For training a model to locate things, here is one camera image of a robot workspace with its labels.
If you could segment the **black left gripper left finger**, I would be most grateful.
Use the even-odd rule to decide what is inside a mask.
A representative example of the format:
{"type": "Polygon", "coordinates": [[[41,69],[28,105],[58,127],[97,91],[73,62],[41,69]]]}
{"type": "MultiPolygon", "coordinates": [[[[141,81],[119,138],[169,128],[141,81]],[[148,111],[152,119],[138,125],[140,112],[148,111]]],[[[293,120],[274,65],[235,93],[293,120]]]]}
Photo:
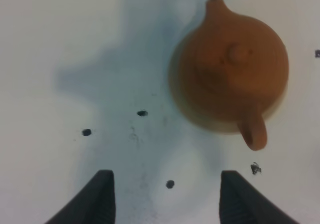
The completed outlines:
{"type": "Polygon", "coordinates": [[[115,223],[114,173],[100,170],[47,223],[115,223]]]}

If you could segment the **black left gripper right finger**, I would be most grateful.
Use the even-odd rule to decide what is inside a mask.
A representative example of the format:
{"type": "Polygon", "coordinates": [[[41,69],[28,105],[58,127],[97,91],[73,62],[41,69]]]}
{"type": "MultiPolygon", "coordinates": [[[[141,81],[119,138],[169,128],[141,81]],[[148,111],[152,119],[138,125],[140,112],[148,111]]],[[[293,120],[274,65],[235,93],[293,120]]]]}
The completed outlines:
{"type": "Polygon", "coordinates": [[[220,223],[297,223],[237,171],[222,171],[220,185],[220,223]]]}

